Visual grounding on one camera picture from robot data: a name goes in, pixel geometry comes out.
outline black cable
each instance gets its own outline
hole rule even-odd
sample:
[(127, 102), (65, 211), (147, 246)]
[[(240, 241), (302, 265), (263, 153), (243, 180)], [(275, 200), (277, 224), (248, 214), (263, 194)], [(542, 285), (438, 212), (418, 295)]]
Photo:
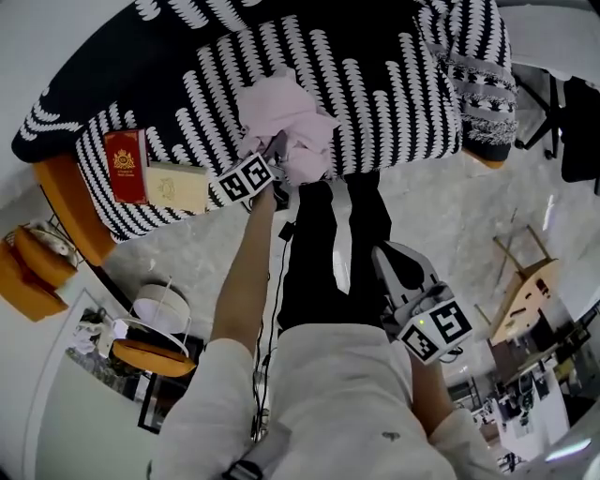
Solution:
[(259, 425), (258, 425), (258, 414), (261, 410), (261, 399), (259, 397), (259, 387), (256, 384), (256, 374), (259, 371), (259, 366), (261, 364), (261, 338), (263, 338), (263, 329), (264, 329), (264, 321), (261, 319), (261, 330), (259, 331), (259, 335), (256, 338), (256, 362), (254, 363), (254, 371), (252, 372), (252, 394), (254, 396), (254, 400), (256, 401), (256, 416), (252, 421), (252, 439), (256, 442), (258, 440), (259, 434)]
[(454, 355), (454, 358), (452, 358), (451, 360), (442, 360), (442, 358), (440, 357), (440, 362), (442, 362), (443, 364), (453, 364), (457, 361), (457, 358), (459, 358), (463, 353), (464, 350), (462, 350), (462, 348), (455, 347), (454, 349), (446, 353), (447, 355)]
[(263, 412), (264, 412), (264, 403), (266, 401), (266, 388), (267, 382), (269, 378), (269, 365), (271, 364), (271, 353), (275, 351), (272, 349), (273, 347), (273, 334), (275, 332), (275, 315), (278, 311), (278, 303), (279, 303), (279, 289), (281, 288), (281, 280), (283, 279), (283, 271), (285, 270), (285, 254), (288, 249), (288, 244), (290, 241), (287, 241), (283, 247), (283, 254), (281, 255), (281, 269), (279, 270), (279, 279), (277, 280), (277, 291), (275, 293), (275, 304), (273, 305), (273, 314), (271, 315), (271, 333), (269, 335), (269, 347), (267, 351), (267, 355), (264, 357), (264, 361), (262, 362), (264, 366), (264, 391), (262, 392), (262, 403), (261, 408), (258, 412), (259, 420), (258, 420), (258, 431), (261, 431), (261, 427), (263, 426)]

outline pink cloth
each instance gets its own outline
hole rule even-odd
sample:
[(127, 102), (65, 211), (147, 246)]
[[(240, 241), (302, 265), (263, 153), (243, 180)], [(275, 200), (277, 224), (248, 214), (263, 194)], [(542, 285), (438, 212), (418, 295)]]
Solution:
[(338, 120), (317, 107), (315, 99), (295, 81), (294, 71), (283, 68), (237, 97), (240, 123), (246, 137), (241, 157), (262, 151), (281, 130), (288, 135), (287, 157), (280, 165), (291, 185), (317, 182), (332, 168), (329, 143)]

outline pillow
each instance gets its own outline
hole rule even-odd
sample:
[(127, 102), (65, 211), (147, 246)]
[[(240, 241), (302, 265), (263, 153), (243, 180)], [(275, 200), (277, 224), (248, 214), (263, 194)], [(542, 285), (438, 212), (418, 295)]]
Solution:
[(181, 353), (171, 352), (137, 340), (115, 340), (112, 353), (125, 363), (163, 377), (182, 377), (196, 364)]
[(23, 227), (15, 232), (15, 248), (19, 250), (25, 264), (42, 280), (55, 289), (77, 272), (65, 258), (54, 253)]
[(13, 257), (10, 245), (2, 241), (0, 243), (0, 294), (7, 302), (33, 322), (68, 308), (68, 305), (55, 293), (47, 292), (35, 282), (27, 281), (24, 268), (26, 266), (19, 265)]

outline white shirt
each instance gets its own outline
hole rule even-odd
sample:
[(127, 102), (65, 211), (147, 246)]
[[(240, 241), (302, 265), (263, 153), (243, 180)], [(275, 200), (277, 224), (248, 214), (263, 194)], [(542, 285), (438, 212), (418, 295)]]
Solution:
[[(453, 412), (426, 437), (410, 409), (407, 360), (406, 352), (398, 359), (384, 331), (372, 326), (305, 324), (284, 332), (269, 379), (270, 422), (291, 435), (265, 476), (502, 478), (466, 410)], [(162, 426), (154, 480), (220, 478), (246, 453), (255, 411), (252, 370), (242, 344), (208, 344), (189, 389)]]

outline black pants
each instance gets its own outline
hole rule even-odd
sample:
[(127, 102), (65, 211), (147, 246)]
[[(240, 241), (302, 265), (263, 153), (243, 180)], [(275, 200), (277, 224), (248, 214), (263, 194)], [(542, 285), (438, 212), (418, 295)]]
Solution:
[(303, 323), (361, 323), (382, 327), (384, 308), (371, 260), (373, 247), (389, 240), (392, 221), (377, 189), (379, 172), (346, 176), (352, 200), (350, 292), (340, 291), (333, 271), (336, 218), (329, 185), (300, 187), (300, 208), (283, 282), (282, 331)]

